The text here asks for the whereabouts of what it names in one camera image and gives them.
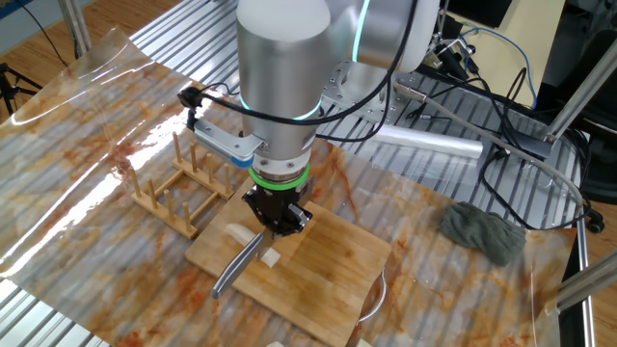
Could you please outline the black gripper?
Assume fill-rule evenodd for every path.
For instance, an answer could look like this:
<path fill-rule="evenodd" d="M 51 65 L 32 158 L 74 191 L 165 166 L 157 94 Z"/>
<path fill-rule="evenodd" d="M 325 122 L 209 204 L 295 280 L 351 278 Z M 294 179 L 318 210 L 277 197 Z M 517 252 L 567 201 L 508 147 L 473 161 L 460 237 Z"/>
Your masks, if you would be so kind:
<path fill-rule="evenodd" d="M 294 189 L 269 190 L 251 188 L 242 198 L 257 219 L 270 231 L 281 236 L 300 233 L 313 215 L 300 204 L 300 194 Z"/>

